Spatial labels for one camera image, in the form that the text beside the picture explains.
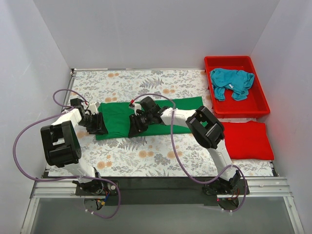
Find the green t shirt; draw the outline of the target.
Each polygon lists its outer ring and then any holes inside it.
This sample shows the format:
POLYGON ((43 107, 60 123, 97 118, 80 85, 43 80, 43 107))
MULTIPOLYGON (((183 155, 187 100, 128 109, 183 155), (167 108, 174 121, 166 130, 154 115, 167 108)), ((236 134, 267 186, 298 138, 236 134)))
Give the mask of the green t shirt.
MULTIPOLYGON (((202 97, 178 98, 173 101, 175 102, 176 107, 182 110, 193 110, 203 105, 202 97)), ((133 113, 133 110, 129 109, 129 103, 102 103, 99 106, 98 111, 103 115, 104 124, 108 130, 108 134, 96 136, 97 141, 128 137, 130 130, 129 115, 133 113)), ((138 136, 143 137, 169 134, 170 126, 150 125, 147 131, 138 134, 138 136)))

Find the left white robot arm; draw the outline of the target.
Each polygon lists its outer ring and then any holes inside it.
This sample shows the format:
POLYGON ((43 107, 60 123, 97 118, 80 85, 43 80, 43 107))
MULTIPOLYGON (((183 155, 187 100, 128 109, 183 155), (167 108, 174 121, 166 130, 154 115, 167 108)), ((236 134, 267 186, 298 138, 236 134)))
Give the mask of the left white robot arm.
POLYGON ((99 180, 100 173, 82 159, 75 127, 85 127, 88 134, 96 136, 108 134, 108 130, 98 111, 100 104, 87 103, 84 107, 83 102, 80 98, 71 99, 72 109, 62 112, 54 123, 42 127, 40 133, 48 165, 67 170, 78 177, 74 184, 85 192, 98 195, 104 191, 104 182, 99 180))

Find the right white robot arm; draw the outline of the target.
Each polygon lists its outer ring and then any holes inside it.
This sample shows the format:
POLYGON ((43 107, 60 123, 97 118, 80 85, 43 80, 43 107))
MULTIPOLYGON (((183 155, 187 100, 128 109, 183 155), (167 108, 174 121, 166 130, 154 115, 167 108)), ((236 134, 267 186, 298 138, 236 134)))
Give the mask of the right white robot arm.
POLYGON ((240 193, 238 185, 242 173, 237 166, 233 165, 227 151, 224 126, 205 106, 195 110, 180 110, 176 106, 160 107, 149 94, 143 97, 139 103, 132 100, 129 104, 129 108, 134 111, 129 116, 129 137, 143 133, 150 125, 156 124, 171 128, 174 126, 189 128, 197 143, 208 150, 218 174, 208 181, 195 179, 184 170, 186 176, 195 183, 203 185, 203 188, 212 194, 240 193))

